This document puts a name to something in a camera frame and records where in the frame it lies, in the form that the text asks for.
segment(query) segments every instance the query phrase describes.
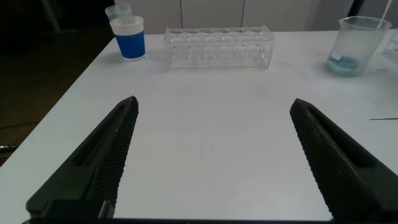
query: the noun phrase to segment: beaker with blue liquid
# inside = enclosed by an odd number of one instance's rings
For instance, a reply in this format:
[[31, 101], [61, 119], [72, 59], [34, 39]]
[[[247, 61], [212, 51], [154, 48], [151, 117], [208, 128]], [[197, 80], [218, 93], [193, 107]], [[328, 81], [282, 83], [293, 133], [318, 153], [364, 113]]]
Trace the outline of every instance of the beaker with blue liquid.
[[339, 20], [340, 31], [326, 62], [326, 69], [344, 76], [360, 75], [391, 23], [364, 16]]

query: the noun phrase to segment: black cable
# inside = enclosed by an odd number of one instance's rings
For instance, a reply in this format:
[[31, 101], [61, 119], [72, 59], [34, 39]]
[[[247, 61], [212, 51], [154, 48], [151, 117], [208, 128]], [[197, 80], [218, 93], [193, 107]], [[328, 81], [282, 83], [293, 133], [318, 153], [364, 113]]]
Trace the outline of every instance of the black cable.
[[13, 125], [10, 125], [10, 126], [0, 127], [0, 130], [8, 129], [8, 128], [15, 128], [15, 127], [19, 127], [19, 126], [25, 126], [25, 125], [31, 125], [31, 124], [39, 124], [39, 122], [35, 121], [35, 122], [26, 122], [26, 123], [22, 123], [22, 124], [13, 124]]
[[354, 0], [347, 16], [357, 16], [359, 14], [359, 10], [361, 10], [363, 2], [365, 2], [365, 0]]

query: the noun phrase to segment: white table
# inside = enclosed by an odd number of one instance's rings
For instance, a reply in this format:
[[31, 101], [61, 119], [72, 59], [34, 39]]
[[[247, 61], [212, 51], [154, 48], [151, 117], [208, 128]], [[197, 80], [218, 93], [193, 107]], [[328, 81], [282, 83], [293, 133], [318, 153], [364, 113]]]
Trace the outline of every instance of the white table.
[[[270, 70], [164, 71], [162, 35], [123, 62], [112, 40], [0, 168], [3, 223], [121, 100], [139, 116], [115, 217], [329, 220], [289, 109], [313, 103], [398, 173], [398, 70], [374, 57], [361, 77], [327, 73], [337, 32], [275, 33]], [[389, 31], [377, 52], [392, 35]]]

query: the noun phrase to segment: blue and white container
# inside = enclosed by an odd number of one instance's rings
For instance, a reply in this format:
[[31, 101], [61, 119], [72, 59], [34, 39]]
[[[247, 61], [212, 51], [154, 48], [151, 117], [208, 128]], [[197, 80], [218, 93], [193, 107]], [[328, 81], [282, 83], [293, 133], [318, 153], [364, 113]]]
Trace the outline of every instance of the blue and white container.
[[134, 16], [135, 23], [126, 25], [122, 17], [113, 19], [112, 31], [120, 51], [127, 61], [141, 60], [145, 57], [144, 19]]

